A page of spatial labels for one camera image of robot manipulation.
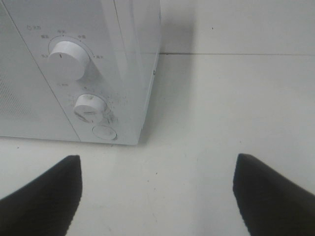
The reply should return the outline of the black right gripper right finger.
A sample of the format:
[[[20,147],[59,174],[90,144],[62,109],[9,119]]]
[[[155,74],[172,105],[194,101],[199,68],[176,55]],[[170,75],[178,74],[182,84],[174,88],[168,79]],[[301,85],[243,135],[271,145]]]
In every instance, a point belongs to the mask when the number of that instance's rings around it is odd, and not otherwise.
[[[315,196],[257,159],[237,157],[233,194],[251,236],[313,236]]]

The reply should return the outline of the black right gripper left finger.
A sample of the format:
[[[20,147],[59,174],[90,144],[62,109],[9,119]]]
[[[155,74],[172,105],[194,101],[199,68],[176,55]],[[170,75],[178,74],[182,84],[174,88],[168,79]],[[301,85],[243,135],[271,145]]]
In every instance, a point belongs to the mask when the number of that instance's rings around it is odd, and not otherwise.
[[[67,156],[0,201],[2,236],[64,236],[82,196],[81,160]]]

